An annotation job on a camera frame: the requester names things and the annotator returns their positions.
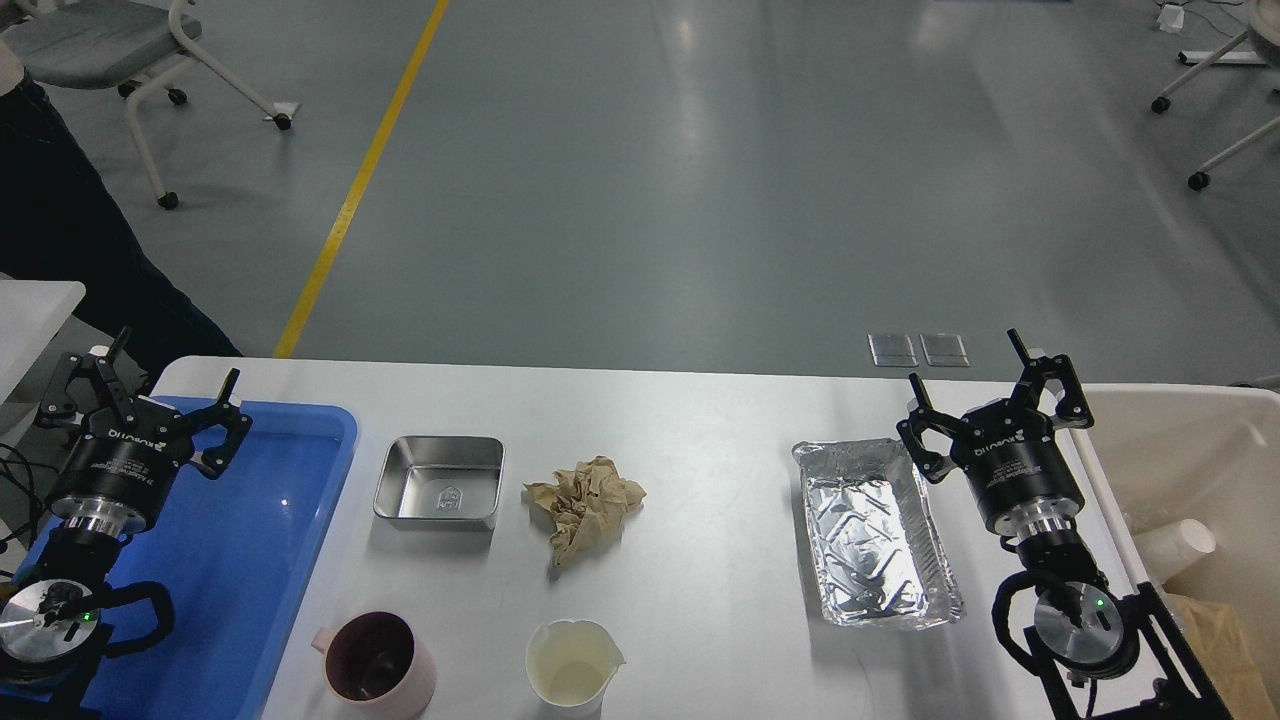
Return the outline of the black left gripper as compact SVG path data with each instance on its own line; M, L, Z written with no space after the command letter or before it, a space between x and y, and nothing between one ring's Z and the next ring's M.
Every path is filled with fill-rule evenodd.
M238 368L228 372L210 405L187 414L147 395L132 400L115 370L131 337L132 328L123 327L105 348L63 354L37 405L37 427L73 428L87 418L49 496L52 515L68 520L105 503L124 510L124 533L141 533L156 525L180 466L216 480L253 419L233 396ZM92 410L81 410L72 396L78 380L93 391ZM225 432L221 442L197 448L195 437L215 427Z

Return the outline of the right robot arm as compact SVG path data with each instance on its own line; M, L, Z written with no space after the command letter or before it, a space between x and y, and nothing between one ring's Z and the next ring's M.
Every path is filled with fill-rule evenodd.
M1116 596L1078 528L1085 496L1059 447L1060 430L1088 429L1094 415L1071 359L1034 355L1007 337L1021 373L1010 395L954 416L911 374L914 404L897 424L916 470L932 484L964 473L984 528L1021 569L1005 578L991 609L996 641L1036 676L1056 719L1093 719L1071 688L1132 671L1149 652L1161 673L1152 694L1112 719L1228 719L1230 710L1149 582Z

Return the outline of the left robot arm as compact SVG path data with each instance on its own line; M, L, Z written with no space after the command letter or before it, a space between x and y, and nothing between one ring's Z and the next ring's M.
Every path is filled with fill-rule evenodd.
M239 370L189 413L128 391L115 369L131 338L61 355L38 405L41 428L73 430L47 497L58 524L32 568L3 587L3 716L96 719L83 700L101 662L151 650L175 626L159 582L115 587L122 550L154 529L183 468L215 480L252 427L234 396Z

